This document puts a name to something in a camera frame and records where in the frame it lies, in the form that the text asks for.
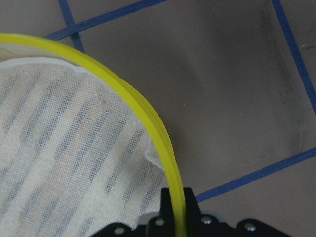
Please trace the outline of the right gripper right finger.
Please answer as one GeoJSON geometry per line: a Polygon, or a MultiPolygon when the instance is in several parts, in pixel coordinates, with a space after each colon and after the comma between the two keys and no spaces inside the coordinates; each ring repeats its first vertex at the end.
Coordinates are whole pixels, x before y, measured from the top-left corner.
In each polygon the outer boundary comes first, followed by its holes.
{"type": "Polygon", "coordinates": [[[202,237],[202,215],[192,188],[184,188],[186,205],[186,230],[189,237],[202,237]]]}

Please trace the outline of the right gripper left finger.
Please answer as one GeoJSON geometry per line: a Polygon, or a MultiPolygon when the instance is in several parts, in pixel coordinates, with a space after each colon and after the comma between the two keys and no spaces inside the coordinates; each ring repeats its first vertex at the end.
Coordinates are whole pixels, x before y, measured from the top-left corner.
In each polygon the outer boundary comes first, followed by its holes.
{"type": "Polygon", "coordinates": [[[146,226],[146,237],[174,237],[175,221],[169,188],[162,188],[160,210],[151,217],[146,226]]]}

